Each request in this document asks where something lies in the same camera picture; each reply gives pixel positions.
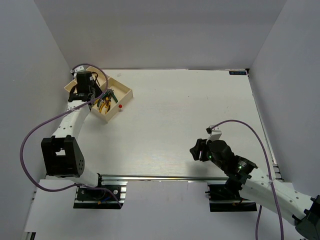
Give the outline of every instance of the white panel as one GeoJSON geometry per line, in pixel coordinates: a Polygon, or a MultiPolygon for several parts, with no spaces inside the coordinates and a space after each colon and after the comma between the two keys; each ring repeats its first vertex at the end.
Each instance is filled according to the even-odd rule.
{"type": "MultiPolygon", "coordinates": [[[[85,119],[78,143],[85,164],[100,174],[225,178],[211,162],[194,161],[189,149],[207,139],[206,128],[227,119],[263,129],[246,75],[204,70],[106,70],[133,90],[133,99],[108,124],[85,119]]],[[[237,155],[267,171],[261,146],[239,123],[220,127],[237,155]]]]}
{"type": "MultiPolygon", "coordinates": [[[[0,238],[21,238],[35,187],[23,173],[19,149],[29,130],[62,112],[69,67],[32,0],[3,0],[0,7],[0,238]]],[[[44,176],[41,140],[57,122],[39,129],[25,146],[25,163],[44,176]]]]}
{"type": "Polygon", "coordinates": [[[285,0],[35,0],[69,65],[249,68],[285,0]]]}
{"type": "MultiPolygon", "coordinates": [[[[41,180],[47,188],[71,182],[41,180]]],[[[75,188],[37,191],[26,231],[35,240],[238,239],[255,236],[257,212],[210,212],[204,182],[129,182],[121,210],[73,209],[75,188]]],[[[284,220],[286,240],[302,237],[284,220]]],[[[263,209],[259,239],[280,239],[278,216],[263,209]]]]}
{"type": "Polygon", "coordinates": [[[289,0],[250,82],[282,177],[316,196],[320,137],[320,1],[289,0]]]}

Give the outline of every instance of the black label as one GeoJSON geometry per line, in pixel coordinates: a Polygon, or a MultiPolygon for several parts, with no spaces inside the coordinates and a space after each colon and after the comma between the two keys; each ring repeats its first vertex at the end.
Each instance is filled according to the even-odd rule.
{"type": "Polygon", "coordinates": [[[230,75],[247,75],[246,71],[229,71],[230,75]]]}

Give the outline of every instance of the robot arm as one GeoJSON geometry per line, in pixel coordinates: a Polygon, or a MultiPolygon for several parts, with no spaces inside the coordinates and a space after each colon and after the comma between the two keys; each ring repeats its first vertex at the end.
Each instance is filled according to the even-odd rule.
{"type": "MultiPolygon", "coordinates": [[[[68,110],[89,102],[102,93],[93,79],[92,72],[79,71],[76,73],[76,79],[77,85],[69,94],[68,110]]],[[[66,178],[90,187],[98,185],[99,175],[85,165],[85,158],[77,143],[80,129],[91,107],[89,104],[66,115],[53,135],[42,140],[41,149],[48,175],[66,178]]]]}
{"type": "MultiPolygon", "coordinates": [[[[225,141],[219,140],[221,131],[209,130],[208,133],[208,139],[198,139],[190,149],[193,159],[213,162],[229,177],[227,189],[277,213],[269,175],[252,161],[235,155],[225,141]]],[[[273,180],[273,184],[282,217],[305,238],[320,240],[320,196],[312,198],[277,180],[273,180]]]]}

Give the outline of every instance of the gray wall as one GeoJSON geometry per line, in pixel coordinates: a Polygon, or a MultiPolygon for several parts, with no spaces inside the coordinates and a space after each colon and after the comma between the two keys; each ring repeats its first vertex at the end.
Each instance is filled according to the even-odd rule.
{"type": "MultiPolygon", "coordinates": [[[[35,187],[19,162],[24,136],[60,113],[69,67],[32,0],[3,0],[0,7],[0,239],[19,240],[35,187]]],[[[44,176],[40,143],[56,124],[39,129],[26,145],[25,162],[38,180],[44,176]]]]}
{"type": "Polygon", "coordinates": [[[320,1],[288,0],[251,68],[250,83],[280,170],[320,193],[320,1]]]}
{"type": "Polygon", "coordinates": [[[286,0],[35,0],[69,65],[249,68],[286,0]]]}

